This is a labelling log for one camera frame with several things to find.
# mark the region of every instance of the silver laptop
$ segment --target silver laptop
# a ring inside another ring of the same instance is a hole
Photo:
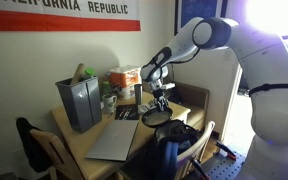
[[[96,139],[85,158],[126,161],[138,120],[110,122]]]

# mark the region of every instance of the desk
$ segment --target desk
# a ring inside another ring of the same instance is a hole
[[[152,99],[153,95],[143,92],[143,103],[148,103]],[[135,104],[135,98],[127,100],[119,99],[117,105],[123,104]],[[187,114],[190,112],[190,109],[171,102],[169,102],[169,106],[173,110],[172,119],[185,120]],[[85,179],[105,179],[123,165],[123,162],[91,160],[84,158],[85,154],[103,131],[107,123],[114,120],[114,115],[109,117],[109,115],[103,114],[102,121],[84,133],[79,133],[71,128],[63,106],[52,110],[52,115]],[[129,156],[134,155],[135,152],[140,150],[141,147],[143,147],[153,137],[153,132],[154,129],[145,126],[142,121],[139,120]]]

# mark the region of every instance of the red stripe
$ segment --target red stripe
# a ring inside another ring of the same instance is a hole
[[[0,11],[0,31],[140,31],[138,20],[77,18]]]

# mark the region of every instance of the gray trash can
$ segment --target gray trash can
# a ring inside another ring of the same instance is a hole
[[[83,133],[101,121],[101,100],[98,78],[93,77],[70,85],[71,78],[56,82],[72,129]]]

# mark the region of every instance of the chair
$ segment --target chair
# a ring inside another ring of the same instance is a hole
[[[198,141],[194,145],[192,145],[189,149],[187,149],[183,153],[179,154],[177,158],[174,160],[167,158],[167,162],[176,163],[177,170],[175,173],[175,178],[174,178],[175,180],[183,179],[187,174],[189,174],[192,171],[193,165],[191,162],[196,161],[196,159],[198,159],[199,155],[202,153],[203,149],[205,149],[208,143],[208,140],[211,136],[211,133],[214,129],[214,126],[215,126],[214,121],[208,122],[205,126],[202,136],[198,139]],[[127,180],[150,179],[149,177],[146,177],[145,171],[142,170],[142,169],[145,169],[145,166],[141,164],[140,162],[141,160],[142,160],[141,158],[134,160],[134,161],[131,160],[127,165],[124,165],[119,170],[119,173],[123,176],[124,179],[127,179]]]
[[[30,130],[30,134],[40,143],[53,162],[55,169],[49,168],[52,180],[57,179],[56,170],[71,180],[83,179],[73,157],[56,135],[37,129]]]

